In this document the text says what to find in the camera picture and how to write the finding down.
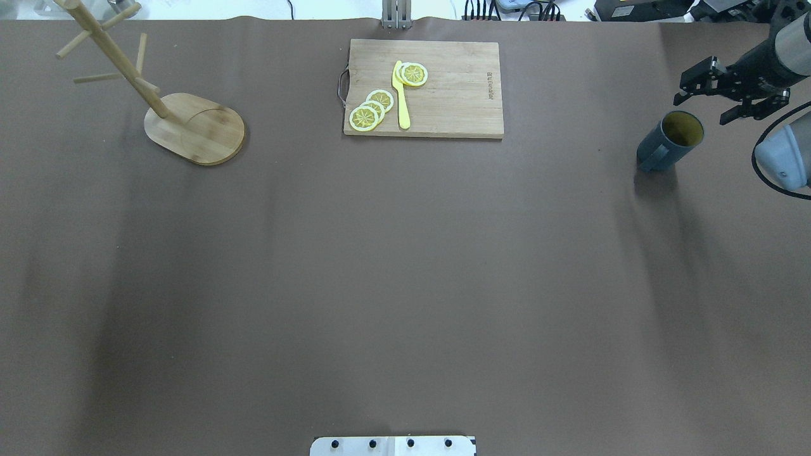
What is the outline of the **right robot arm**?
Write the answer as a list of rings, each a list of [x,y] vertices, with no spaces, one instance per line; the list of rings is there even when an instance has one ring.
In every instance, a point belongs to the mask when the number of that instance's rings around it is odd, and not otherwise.
[[[791,87],[809,78],[809,37],[809,2],[779,1],[768,38],[729,66],[710,56],[684,70],[673,104],[698,95],[724,96],[736,105],[721,113],[721,126],[739,118],[767,118],[788,105]],[[809,200],[808,193],[799,193],[809,187],[808,102],[764,130],[752,149],[751,165],[770,189]]]

